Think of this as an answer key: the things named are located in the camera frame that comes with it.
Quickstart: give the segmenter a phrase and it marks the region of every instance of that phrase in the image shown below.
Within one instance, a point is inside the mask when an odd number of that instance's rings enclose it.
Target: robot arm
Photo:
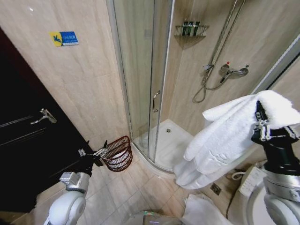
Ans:
[[[106,148],[107,141],[104,147],[91,155],[85,154],[84,150],[79,150],[81,160],[81,168],[83,172],[64,172],[60,177],[60,181],[66,185],[68,192],[64,193],[52,204],[49,210],[48,218],[44,225],[76,225],[79,217],[82,215],[86,200],[85,196],[88,191],[89,179],[92,175],[93,163],[100,166],[99,161],[108,149]]]
[[[260,102],[255,115],[258,123],[251,140],[263,146],[268,160],[263,180],[268,214],[277,225],[300,224],[300,164],[292,149],[299,138],[290,127],[270,130]]]

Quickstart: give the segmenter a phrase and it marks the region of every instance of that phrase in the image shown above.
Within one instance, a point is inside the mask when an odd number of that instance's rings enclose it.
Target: shower mixer valve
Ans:
[[[232,74],[243,77],[249,73],[249,70],[246,67],[244,67],[240,70],[236,70],[236,69],[230,68],[228,64],[224,64],[223,66],[221,66],[221,71],[225,74],[223,75],[222,79],[220,80],[220,83],[227,80],[227,78]]]

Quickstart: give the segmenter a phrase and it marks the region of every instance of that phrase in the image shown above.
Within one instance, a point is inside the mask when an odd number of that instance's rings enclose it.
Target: white towel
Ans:
[[[292,103],[271,90],[206,110],[203,116],[212,123],[194,137],[185,151],[185,160],[174,167],[179,185],[187,189],[204,187],[251,154],[248,148],[253,144],[257,101],[262,103],[271,129],[300,123],[300,113]]]
[[[232,225],[204,194],[188,196],[182,222],[189,225]]]

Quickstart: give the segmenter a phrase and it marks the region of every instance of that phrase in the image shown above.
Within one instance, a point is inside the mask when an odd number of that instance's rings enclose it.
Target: white cable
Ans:
[[[243,177],[244,174],[245,174],[245,172],[235,172],[233,175],[231,175],[231,178],[233,180],[240,180]]]

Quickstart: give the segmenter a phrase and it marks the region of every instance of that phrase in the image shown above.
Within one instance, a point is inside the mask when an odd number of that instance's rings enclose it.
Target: shower door handle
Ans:
[[[158,109],[155,108],[155,99],[156,99],[156,96],[160,94],[160,90],[158,90],[158,92],[156,92],[156,94],[154,95],[153,97],[153,104],[152,104],[152,110],[154,113],[157,113],[158,112]]]

